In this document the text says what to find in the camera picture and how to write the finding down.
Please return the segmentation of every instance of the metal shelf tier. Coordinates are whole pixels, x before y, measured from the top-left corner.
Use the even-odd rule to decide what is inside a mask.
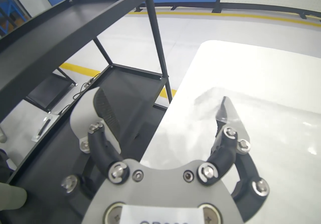
[[[2,38],[0,121],[57,67],[143,1],[65,0]]]
[[[121,155],[124,158],[140,161],[148,147],[166,111],[165,107],[154,105],[155,96],[164,83],[160,74],[114,65],[86,88],[100,86],[104,89],[120,123]],[[79,141],[71,130],[69,116],[76,104],[77,100],[39,140],[13,174],[10,184],[26,189],[28,200],[20,209],[0,212],[0,219],[3,217],[12,224],[81,223],[82,217],[65,202],[61,180],[72,173],[81,173],[89,176],[99,187],[104,178],[90,155],[79,149]]]

